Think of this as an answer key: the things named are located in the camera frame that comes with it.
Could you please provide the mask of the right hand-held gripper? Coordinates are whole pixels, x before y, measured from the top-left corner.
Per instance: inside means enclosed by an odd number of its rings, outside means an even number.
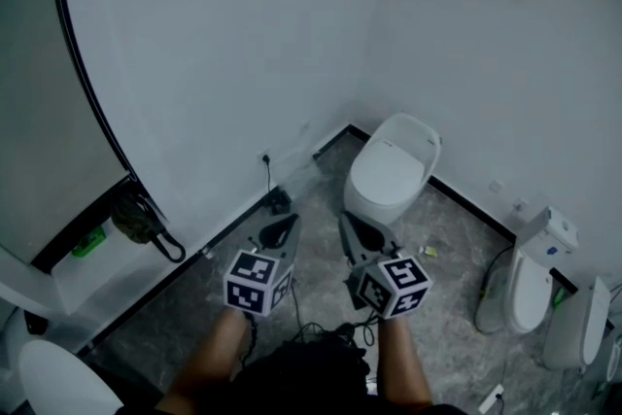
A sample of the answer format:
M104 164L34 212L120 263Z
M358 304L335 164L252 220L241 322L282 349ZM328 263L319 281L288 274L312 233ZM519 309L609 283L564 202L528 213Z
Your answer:
M401 251L387 226L342 212L339 234L351 264L346 284L356 309L369 306L381 319L391 320L421 305L432 278L416 258Z

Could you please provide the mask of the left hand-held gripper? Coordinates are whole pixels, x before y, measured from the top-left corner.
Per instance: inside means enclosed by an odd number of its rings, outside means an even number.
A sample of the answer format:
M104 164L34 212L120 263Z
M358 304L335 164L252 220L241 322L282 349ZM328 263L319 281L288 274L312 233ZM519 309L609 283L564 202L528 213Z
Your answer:
M298 214L271 217L248 237L254 245L281 248L240 248L224 275L225 304L267 317L290 292L295 251L302 220Z

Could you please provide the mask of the person's left forearm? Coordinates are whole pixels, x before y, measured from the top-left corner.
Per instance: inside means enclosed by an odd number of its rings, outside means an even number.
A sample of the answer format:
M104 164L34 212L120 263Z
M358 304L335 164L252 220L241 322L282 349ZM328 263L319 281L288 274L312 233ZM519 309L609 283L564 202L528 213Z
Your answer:
M235 368L247 328L248 321L241 311L226 308L163 398L177 396L202 401L206 392L227 383Z

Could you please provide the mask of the person's right forearm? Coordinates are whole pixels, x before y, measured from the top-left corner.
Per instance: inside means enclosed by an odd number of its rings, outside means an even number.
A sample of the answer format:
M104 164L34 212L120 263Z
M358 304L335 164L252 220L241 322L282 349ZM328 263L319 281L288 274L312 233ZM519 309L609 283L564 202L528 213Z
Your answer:
M378 326L378 395L408 411L433 405L432 391L405 317Z

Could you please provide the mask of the white rounded toilet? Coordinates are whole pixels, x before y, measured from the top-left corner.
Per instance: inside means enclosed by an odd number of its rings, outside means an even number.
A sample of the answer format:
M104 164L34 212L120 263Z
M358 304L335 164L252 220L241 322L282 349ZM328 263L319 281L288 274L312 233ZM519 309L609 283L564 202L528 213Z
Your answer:
M425 172L421 186L413 197L396 205L383 206L369 202L359 195L351 181L353 162L344 188L344 208L349 212L370 217L380 224L389 225L415 202L430 179L441 154L442 140L428 123L405 113L398 113L384 120L365 145L380 139L390 141L424 164Z

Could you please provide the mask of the white toilet with square tank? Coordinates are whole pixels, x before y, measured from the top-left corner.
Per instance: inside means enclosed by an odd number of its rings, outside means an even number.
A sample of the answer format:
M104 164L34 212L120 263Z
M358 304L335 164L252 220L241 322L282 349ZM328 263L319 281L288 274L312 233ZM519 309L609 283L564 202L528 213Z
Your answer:
M503 311L509 329L526 334L540 325L552 295L550 270L577 249L577 228L552 206L521 228L505 291Z

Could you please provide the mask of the white slim toilet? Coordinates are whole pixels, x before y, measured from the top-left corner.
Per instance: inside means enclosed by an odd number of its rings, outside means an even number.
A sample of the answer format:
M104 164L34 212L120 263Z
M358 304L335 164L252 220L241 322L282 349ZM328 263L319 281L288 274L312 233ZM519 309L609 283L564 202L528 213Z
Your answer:
M592 285L555 308L542 353L547 369L577 369L593 362L605 333L610 299L610 290L597 276Z

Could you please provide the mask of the black power adapter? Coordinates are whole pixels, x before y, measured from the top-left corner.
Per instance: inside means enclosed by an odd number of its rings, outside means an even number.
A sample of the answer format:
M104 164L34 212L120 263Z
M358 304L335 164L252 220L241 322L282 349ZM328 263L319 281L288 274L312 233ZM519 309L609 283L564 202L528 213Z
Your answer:
M291 212L292 201L284 190L272 190L266 202L268 210L273 216L284 215Z

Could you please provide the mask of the person's black trousers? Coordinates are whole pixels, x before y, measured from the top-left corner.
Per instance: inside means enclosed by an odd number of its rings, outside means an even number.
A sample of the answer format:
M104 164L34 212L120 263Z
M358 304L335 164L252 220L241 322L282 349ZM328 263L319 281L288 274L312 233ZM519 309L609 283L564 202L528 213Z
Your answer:
M320 415L330 408L343 412L369 398L369 372L354 327L344 324L309 340L284 342L241 370L231 383L231 395L251 413L278 407L292 408L294 415Z

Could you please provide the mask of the camouflage bag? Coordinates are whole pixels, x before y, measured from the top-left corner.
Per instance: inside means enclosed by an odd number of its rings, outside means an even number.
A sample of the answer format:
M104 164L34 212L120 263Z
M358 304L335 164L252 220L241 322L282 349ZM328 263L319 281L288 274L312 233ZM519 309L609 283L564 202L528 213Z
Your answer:
M134 243L147 244L155 237L153 217L133 192L113 196L111 219L114 226Z

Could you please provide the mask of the small green item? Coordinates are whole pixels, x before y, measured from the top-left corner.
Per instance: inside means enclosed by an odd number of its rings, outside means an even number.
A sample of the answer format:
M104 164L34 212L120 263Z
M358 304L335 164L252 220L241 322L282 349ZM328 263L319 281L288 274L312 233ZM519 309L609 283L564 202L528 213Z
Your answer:
M106 240L105 230L101 225L85 235L71 251L74 258L84 258Z

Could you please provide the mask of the person's black shirt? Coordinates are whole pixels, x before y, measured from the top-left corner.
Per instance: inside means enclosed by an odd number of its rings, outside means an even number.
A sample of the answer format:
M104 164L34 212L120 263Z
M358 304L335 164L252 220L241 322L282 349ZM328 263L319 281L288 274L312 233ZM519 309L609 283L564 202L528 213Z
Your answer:
M155 411L169 415L252 415L250 409L231 400L191 401L177 396L165 397ZM383 398L365 396L339 399L329 404L308 403L294 415L467 415L450 404L397 405Z

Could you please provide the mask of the white power strip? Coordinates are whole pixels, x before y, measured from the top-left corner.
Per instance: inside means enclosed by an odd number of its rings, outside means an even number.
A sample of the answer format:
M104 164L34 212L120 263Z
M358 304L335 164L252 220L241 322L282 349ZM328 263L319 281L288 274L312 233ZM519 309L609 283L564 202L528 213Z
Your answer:
M486 415L492 408L498 407L501 411L504 409L503 399L504 387L502 384L498 384L492 391L484 398L484 400L478 406L478 412L480 415Z

